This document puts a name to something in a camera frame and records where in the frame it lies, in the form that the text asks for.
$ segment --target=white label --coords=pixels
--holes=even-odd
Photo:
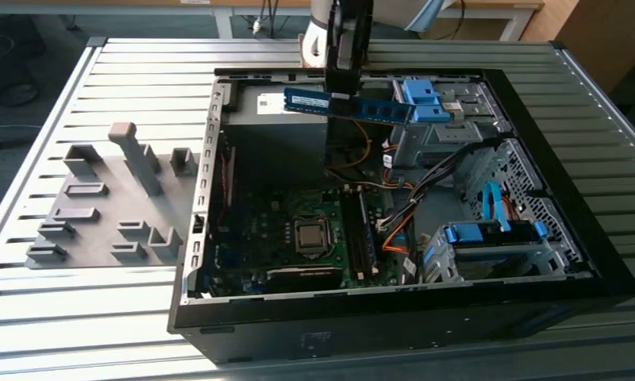
[[[405,269],[410,271],[410,274],[417,274],[417,264],[414,264],[414,262],[409,258],[405,259],[402,265]]]
[[[464,110],[461,102],[446,102],[444,107],[446,110]]]
[[[393,156],[391,155],[385,155],[383,156],[383,166],[386,168],[393,168]]]
[[[325,99],[299,97],[297,95],[293,95],[293,103],[297,103],[298,105],[321,107],[323,109],[330,107],[330,101],[326,101]]]
[[[257,97],[257,114],[298,114],[295,111],[285,109],[283,93],[263,93]]]

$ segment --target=green circuit board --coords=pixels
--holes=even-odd
[[[394,253],[382,252],[379,237],[375,238],[379,273],[367,279],[351,276],[339,192],[338,189],[274,190],[246,194],[243,216],[237,218],[243,224],[231,227],[238,235],[218,248],[215,276],[231,294],[258,294],[259,290],[254,288],[258,276],[279,267],[337,267],[343,271],[341,288],[398,284],[398,258]],[[366,192],[366,208],[374,226],[383,213],[379,190]],[[315,258],[298,253],[298,219],[325,221],[330,244]]]

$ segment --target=metal slatted table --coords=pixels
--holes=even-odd
[[[70,145],[119,154],[108,126],[134,121],[157,153],[199,152],[214,68],[297,67],[299,56],[294,41],[111,39],[87,48],[0,206],[0,379],[635,379],[635,299],[521,341],[218,368],[166,331],[173,267],[23,266]],[[381,40],[371,61],[506,71],[635,275],[635,130],[569,53],[549,44]]]

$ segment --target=white table leg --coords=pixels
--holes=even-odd
[[[219,38],[234,38],[234,26],[231,24],[231,16],[234,10],[226,6],[214,6],[213,13],[217,18],[217,29]]]
[[[532,15],[534,14],[534,10],[514,10],[513,12],[513,18],[509,20],[509,24],[501,34],[501,41],[518,41],[521,39]]]

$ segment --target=ram slot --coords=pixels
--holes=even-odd
[[[375,275],[378,269],[374,237],[371,235],[371,227],[367,220],[365,196],[361,190],[342,192],[341,210],[345,224],[351,277],[363,280]]]

